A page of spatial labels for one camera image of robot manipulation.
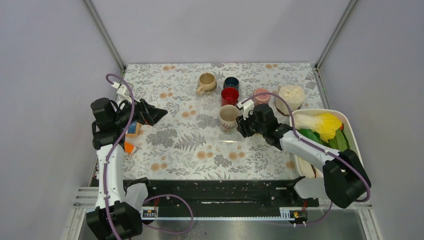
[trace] metal floor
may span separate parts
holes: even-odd
[[[311,219],[318,219],[323,212],[310,210]],[[319,224],[297,227],[278,226],[283,221],[212,221],[194,223],[193,229],[180,235],[159,232],[147,227],[132,240],[366,240],[361,219],[355,210],[332,210]],[[183,231],[188,221],[157,221],[153,226],[166,230]],[[86,224],[80,233],[80,240],[96,240]]]

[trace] blue mug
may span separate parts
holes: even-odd
[[[222,87],[222,89],[226,89],[226,88],[235,88],[237,89],[237,91],[239,90],[239,80],[233,76],[227,77],[224,80],[224,85]]]

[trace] ceramic cup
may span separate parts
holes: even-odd
[[[235,88],[237,89],[237,91],[239,90],[239,80],[233,76],[227,77],[224,80],[224,85],[222,86],[222,89],[226,89],[226,88]]]
[[[221,122],[221,131],[225,134],[237,127],[236,118],[239,116],[240,111],[233,105],[225,105],[219,110],[219,121]]]
[[[211,73],[203,73],[200,75],[199,80],[197,81],[197,90],[196,94],[198,96],[203,94],[211,94],[217,89],[217,80],[215,76]]]
[[[269,93],[267,89],[260,87],[256,88],[253,92],[253,95],[260,94],[260,93]],[[271,95],[259,95],[253,98],[254,105],[257,106],[259,104],[267,104],[270,102]]]
[[[239,91],[233,87],[227,87],[221,91],[221,106],[236,105],[239,100]]]

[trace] gray leaf pattern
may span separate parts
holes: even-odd
[[[210,95],[196,95],[198,77],[212,73],[217,88]],[[137,138],[125,140],[136,147],[125,154],[123,178],[138,179],[294,179],[299,174],[291,155],[269,146],[255,134],[238,142],[220,129],[219,110],[224,79],[240,81],[239,98],[256,88],[276,92],[278,86],[299,85],[306,93],[302,108],[321,108],[321,96],[309,63],[202,63],[129,64],[124,78],[134,85],[136,99],[166,109],[155,126],[143,125]],[[274,97],[269,105],[280,123],[288,117],[277,113]]]

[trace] patterned table mat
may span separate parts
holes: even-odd
[[[299,85],[306,93],[302,108],[323,107],[310,63],[129,64],[124,78],[134,85],[135,98],[144,98],[149,104],[168,110],[168,114],[154,127],[142,126],[139,137],[126,138],[136,146],[136,151],[124,157],[123,178],[274,180],[298,177],[293,156],[269,146],[260,135],[234,143],[196,141],[204,137],[202,130],[220,134],[219,118],[213,114],[219,104],[211,107],[210,114],[196,113],[196,106],[202,101],[196,95],[197,81],[206,72],[216,77],[218,87],[214,94],[218,103],[224,79],[233,76],[240,80],[239,100],[259,87],[276,92],[278,86]],[[288,117],[276,111],[274,97],[269,105],[279,122],[288,122]],[[199,118],[204,125],[196,124]]]

